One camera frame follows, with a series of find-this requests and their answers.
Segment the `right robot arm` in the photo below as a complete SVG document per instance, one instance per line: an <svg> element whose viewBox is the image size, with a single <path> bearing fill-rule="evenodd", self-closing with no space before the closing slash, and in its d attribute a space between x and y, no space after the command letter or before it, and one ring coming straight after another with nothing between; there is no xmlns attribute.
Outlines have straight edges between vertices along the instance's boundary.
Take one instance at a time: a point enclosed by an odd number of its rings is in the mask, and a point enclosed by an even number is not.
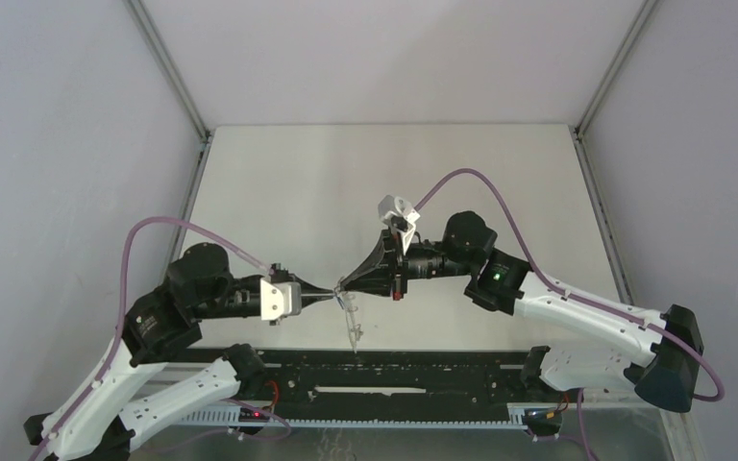
<svg viewBox="0 0 738 461"><path fill-rule="evenodd" d="M497 234L473 211L447 221L439 241L415 241L413 226L389 216L372 252L343 278L342 291L401 300L418 279L466 276L463 290L490 312L549 322L584 336L577 346L530 351L520 386L530 400L580 388L633 391L664 410L687 413L696 398L704 345L695 313L666 311L594 297L559 281L543 281L529 263L495 247Z"/></svg>

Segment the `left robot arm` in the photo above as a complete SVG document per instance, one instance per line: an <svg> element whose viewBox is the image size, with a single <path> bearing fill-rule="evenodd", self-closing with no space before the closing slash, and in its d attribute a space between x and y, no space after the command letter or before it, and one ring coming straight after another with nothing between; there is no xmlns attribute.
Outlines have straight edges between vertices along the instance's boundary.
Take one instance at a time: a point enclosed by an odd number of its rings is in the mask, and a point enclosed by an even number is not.
<svg viewBox="0 0 738 461"><path fill-rule="evenodd" d="M159 286L122 311L106 352L66 403L25 421L34 459L126 460L152 436L210 403L257 398L265 366L249 344L226 348L195 375L149 397L136 394L201 339L202 321L277 322L332 296L278 266L266 276L236 278L223 246L188 248L168 265Z"/></svg>

